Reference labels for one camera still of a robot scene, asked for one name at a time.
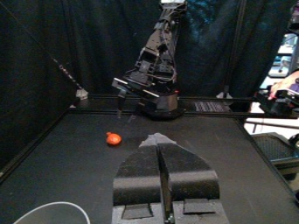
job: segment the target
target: chair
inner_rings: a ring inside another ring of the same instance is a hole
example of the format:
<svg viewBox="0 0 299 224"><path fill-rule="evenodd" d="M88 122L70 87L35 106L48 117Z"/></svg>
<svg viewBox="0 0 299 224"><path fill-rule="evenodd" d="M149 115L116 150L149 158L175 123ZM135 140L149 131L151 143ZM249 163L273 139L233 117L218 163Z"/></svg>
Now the chair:
<svg viewBox="0 0 299 224"><path fill-rule="evenodd" d="M299 134L290 139L275 132L257 134L253 137L286 180L294 180L299 172Z"/></svg>

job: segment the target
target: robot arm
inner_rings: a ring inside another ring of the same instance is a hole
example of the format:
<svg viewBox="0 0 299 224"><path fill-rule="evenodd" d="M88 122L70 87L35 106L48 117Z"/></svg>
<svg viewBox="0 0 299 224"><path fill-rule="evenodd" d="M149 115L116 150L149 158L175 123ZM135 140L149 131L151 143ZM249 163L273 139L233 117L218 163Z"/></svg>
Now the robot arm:
<svg viewBox="0 0 299 224"><path fill-rule="evenodd" d="M162 0L161 8L163 13L140 52L135 68L126 73L124 80L114 79L112 86L120 89L119 114L130 93L142 98L136 114L143 110L151 116L175 118L183 112L178 109L174 54L181 18L187 10L187 3L183 0Z"/></svg>

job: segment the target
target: black curtain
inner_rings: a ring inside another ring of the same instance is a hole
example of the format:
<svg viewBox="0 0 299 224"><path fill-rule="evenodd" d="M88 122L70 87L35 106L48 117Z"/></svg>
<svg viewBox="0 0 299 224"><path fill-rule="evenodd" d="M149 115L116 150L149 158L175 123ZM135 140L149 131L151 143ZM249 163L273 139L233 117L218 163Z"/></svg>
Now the black curtain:
<svg viewBox="0 0 299 224"><path fill-rule="evenodd" d="M60 1L3 1L26 29L71 70ZM0 171L75 100L76 88L0 5Z"/></svg>
<svg viewBox="0 0 299 224"><path fill-rule="evenodd" d="M251 96L266 78L295 0L247 1L230 93ZM114 77L132 69L161 11L159 0L72 1L83 84L94 94L115 93ZM182 95L223 90L238 20L237 0L189 0L177 48Z"/></svg>

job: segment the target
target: desk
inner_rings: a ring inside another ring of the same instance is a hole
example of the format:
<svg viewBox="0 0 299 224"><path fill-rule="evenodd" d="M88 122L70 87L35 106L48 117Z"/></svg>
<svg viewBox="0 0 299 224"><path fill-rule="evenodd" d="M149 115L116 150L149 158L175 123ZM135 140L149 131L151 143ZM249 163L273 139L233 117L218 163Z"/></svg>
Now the desk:
<svg viewBox="0 0 299 224"><path fill-rule="evenodd" d="M92 224L111 223L112 184L118 166L147 136L161 132L205 158L219 175L221 201L231 224L295 224L299 208L239 122L229 118L181 117L127 123L115 115L67 114L31 156L0 185L0 223L18 220L54 201L78 204ZM118 147L106 133L123 137Z"/></svg>

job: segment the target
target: black table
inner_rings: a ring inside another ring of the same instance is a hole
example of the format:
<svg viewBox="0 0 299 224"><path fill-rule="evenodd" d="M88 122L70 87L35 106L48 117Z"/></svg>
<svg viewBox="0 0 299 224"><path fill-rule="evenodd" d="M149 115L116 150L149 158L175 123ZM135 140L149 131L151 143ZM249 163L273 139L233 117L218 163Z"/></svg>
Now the black table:
<svg viewBox="0 0 299 224"><path fill-rule="evenodd" d="M231 224L299 221L293 192L265 160L239 122L185 116L155 122L139 116L67 114L31 156L0 185L0 223L54 201L83 207L92 224L111 223L112 184L122 161L149 135L167 135L205 158L219 175L221 201ZM108 131L123 137L106 143Z"/></svg>

